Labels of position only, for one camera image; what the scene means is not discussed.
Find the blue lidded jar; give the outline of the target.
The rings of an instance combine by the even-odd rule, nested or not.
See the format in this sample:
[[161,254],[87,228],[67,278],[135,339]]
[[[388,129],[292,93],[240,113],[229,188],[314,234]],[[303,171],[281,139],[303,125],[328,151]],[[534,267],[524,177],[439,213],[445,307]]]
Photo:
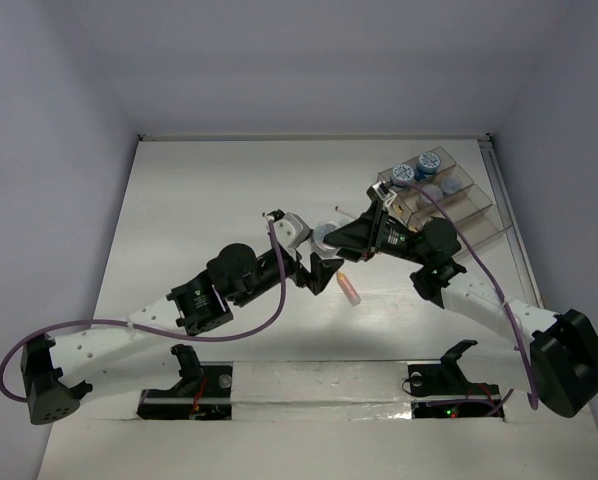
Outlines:
[[394,186],[405,188],[415,179],[415,170],[406,163],[400,163],[392,168],[390,179]]
[[428,151],[419,155],[415,166],[415,179],[423,181],[430,176],[434,176],[441,165],[441,158],[438,154]]

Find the clear purple clip jar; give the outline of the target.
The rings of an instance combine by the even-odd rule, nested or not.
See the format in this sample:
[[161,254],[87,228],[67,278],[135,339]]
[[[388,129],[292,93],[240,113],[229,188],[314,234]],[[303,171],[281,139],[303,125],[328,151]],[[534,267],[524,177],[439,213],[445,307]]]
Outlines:
[[443,191],[434,184],[424,185],[422,192],[417,198],[417,206],[419,209],[424,209],[432,206],[434,202],[439,202],[444,198]]

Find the red capped white marker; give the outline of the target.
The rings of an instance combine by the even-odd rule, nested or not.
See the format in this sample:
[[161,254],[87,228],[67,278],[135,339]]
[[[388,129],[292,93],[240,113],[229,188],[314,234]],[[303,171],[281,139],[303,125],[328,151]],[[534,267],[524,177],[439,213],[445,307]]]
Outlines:
[[353,214],[351,214],[351,213],[347,212],[346,210],[342,209],[340,206],[335,206],[334,209],[335,209],[336,212],[338,212],[341,215],[346,216],[347,218],[350,218],[350,219],[354,219],[355,218],[355,216]]

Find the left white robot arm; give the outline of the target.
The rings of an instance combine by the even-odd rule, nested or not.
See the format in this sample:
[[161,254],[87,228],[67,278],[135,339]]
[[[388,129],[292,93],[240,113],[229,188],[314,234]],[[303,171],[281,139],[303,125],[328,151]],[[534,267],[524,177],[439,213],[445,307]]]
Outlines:
[[54,423],[73,414],[82,400],[104,395],[105,383],[95,376],[158,339],[175,343],[170,352],[177,361],[166,371],[171,387],[166,395],[199,398],[208,380],[193,342],[214,342],[209,333],[232,320],[232,306],[244,307],[273,288],[285,293],[288,281],[320,294],[343,263],[313,253],[304,267],[299,254],[278,244],[256,255],[234,243],[195,278],[124,320],[88,320],[80,333],[65,334],[72,325],[64,323],[31,334],[20,347],[31,423]]

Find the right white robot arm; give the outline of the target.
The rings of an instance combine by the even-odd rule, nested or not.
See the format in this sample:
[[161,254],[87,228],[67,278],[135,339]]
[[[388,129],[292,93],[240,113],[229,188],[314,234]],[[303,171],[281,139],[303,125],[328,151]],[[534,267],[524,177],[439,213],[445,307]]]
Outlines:
[[598,394],[598,335],[588,317],[508,299],[495,281],[470,274],[454,259],[461,244],[450,221],[434,218],[413,232],[384,211],[368,210],[324,241],[354,262],[385,254],[418,264],[410,279],[422,299],[512,343],[494,364],[504,383],[526,391],[532,403],[572,418]]

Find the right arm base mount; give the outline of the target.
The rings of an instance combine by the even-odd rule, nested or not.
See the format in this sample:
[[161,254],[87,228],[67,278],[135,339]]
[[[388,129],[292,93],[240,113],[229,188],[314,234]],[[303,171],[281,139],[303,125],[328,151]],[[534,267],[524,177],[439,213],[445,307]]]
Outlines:
[[401,388],[411,398],[414,419],[505,418],[499,386],[470,382],[459,367],[465,352],[476,345],[463,340],[438,360],[408,364]]

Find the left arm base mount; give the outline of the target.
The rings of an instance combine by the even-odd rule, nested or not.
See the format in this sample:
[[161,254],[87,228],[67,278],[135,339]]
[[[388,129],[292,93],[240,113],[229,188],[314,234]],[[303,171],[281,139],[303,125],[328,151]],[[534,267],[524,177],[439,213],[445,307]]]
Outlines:
[[202,364],[191,345],[170,353],[179,364],[178,381],[169,389],[143,390],[136,414],[143,420],[224,421],[232,418],[233,365]]

